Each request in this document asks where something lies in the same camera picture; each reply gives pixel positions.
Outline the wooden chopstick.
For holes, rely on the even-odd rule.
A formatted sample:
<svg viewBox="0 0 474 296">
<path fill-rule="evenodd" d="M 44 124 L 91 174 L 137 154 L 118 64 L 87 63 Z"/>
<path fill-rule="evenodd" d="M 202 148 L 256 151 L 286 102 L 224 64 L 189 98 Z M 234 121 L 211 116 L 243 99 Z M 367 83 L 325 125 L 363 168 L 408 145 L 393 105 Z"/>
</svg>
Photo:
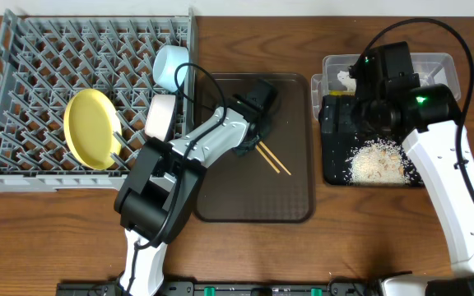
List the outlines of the wooden chopstick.
<svg viewBox="0 0 474 296">
<path fill-rule="evenodd" d="M 255 146 L 256 151 L 267 161 L 267 163 L 273 168 L 276 173 L 280 173 L 280 170 L 274 163 L 266 156 L 265 152 L 259 147 Z"/>
<path fill-rule="evenodd" d="M 274 163 L 276 167 L 284 170 L 288 175 L 292 175 L 291 171 L 277 158 L 277 156 L 265 145 L 264 142 L 260 141 L 258 146 L 265 152 L 266 156 Z"/>
</svg>

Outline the white tissue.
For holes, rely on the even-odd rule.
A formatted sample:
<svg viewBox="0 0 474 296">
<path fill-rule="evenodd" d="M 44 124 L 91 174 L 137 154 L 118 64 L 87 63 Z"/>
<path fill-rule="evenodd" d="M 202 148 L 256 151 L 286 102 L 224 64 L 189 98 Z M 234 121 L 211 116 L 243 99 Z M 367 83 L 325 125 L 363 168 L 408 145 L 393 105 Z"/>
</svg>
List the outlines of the white tissue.
<svg viewBox="0 0 474 296">
<path fill-rule="evenodd" d="M 348 92 L 356 91 L 356 79 L 350 76 L 350 73 L 347 71 L 339 71 L 337 74 L 337 79 L 340 83 L 346 87 Z"/>
</svg>

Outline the rice and food scraps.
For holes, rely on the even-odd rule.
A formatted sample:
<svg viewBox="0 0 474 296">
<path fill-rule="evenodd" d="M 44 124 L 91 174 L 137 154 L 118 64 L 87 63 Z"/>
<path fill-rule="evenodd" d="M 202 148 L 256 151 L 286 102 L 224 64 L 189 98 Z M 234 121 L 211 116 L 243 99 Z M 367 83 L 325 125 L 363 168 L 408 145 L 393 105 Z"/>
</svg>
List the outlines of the rice and food scraps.
<svg viewBox="0 0 474 296">
<path fill-rule="evenodd" d="M 356 186 L 411 185 L 411 161 L 395 141 L 377 138 L 352 148 L 346 160 L 345 180 Z"/>
</svg>

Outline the yellow orange snack wrapper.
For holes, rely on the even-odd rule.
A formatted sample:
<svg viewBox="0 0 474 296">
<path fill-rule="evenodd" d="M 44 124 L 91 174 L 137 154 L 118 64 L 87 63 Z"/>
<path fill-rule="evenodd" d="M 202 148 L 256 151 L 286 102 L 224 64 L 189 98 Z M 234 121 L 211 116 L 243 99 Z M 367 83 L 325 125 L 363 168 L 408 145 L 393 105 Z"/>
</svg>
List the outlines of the yellow orange snack wrapper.
<svg viewBox="0 0 474 296">
<path fill-rule="evenodd" d="M 349 96 L 353 96 L 353 95 L 355 95 L 355 92 L 346 91 L 346 90 L 330 90 L 328 95 L 333 95 L 333 96 L 349 95 Z"/>
</svg>

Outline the white pink shallow bowl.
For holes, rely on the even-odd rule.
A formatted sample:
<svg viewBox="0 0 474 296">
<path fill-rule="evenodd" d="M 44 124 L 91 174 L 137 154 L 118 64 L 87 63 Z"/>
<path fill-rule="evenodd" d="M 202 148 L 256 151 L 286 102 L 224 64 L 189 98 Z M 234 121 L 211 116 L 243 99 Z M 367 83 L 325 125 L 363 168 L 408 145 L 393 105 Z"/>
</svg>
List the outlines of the white pink shallow bowl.
<svg viewBox="0 0 474 296">
<path fill-rule="evenodd" d="M 174 118 L 175 104 L 174 95 L 155 95 L 152 98 L 144 127 L 147 136 L 166 141 Z"/>
</svg>

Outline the light blue bowl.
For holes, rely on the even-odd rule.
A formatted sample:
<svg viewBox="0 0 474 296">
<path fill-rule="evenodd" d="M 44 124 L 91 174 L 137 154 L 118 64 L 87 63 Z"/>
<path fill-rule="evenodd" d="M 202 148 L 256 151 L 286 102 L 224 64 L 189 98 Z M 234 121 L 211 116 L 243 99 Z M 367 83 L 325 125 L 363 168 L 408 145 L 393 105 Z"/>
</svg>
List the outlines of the light blue bowl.
<svg viewBox="0 0 474 296">
<path fill-rule="evenodd" d="M 189 52 L 185 47 L 175 45 L 163 46 L 156 55 L 153 65 L 152 78 L 154 82 L 169 92 L 175 92 L 184 82 L 188 73 L 186 66 L 177 68 L 189 62 Z"/>
</svg>

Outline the yellow round plate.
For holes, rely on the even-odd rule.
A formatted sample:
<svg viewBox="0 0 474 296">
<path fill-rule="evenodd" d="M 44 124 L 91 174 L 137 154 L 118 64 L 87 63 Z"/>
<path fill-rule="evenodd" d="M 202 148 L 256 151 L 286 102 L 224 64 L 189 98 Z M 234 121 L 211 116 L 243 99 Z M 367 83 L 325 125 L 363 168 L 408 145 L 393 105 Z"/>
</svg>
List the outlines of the yellow round plate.
<svg viewBox="0 0 474 296">
<path fill-rule="evenodd" d="M 121 144 L 114 136 L 122 125 L 110 99 L 101 91 L 84 89 L 74 95 L 63 115 L 63 132 L 73 156 L 84 166 L 105 170 L 114 164 Z"/>
</svg>

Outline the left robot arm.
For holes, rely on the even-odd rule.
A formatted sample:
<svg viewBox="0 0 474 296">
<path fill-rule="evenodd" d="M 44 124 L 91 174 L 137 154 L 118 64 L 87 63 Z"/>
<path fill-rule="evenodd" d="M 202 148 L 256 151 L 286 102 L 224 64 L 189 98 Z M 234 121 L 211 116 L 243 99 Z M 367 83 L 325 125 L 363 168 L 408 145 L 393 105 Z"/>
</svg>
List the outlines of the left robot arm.
<svg viewBox="0 0 474 296">
<path fill-rule="evenodd" d="M 167 247 L 188 221 L 207 168 L 228 150 L 249 148 L 270 120 L 267 109 L 219 107 L 179 139 L 146 141 L 114 202 L 128 241 L 123 294 L 159 290 Z"/>
</svg>

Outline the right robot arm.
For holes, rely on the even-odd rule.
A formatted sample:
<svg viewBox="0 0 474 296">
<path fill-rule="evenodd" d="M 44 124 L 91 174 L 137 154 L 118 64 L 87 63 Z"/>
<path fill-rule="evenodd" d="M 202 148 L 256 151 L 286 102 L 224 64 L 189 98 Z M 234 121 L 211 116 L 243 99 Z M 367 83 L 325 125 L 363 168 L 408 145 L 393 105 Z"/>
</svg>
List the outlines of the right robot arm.
<svg viewBox="0 0 474 296">
<path fill-rule="evenodd" d="M 453 277 L 394 275 L 382 295 L 474 295 L 474 159 L 463 113 L 445 85 L 369 95 L 352 117 L 361 130 L 391 136 L 414 164 L 444 231 Z"/>
</svg>

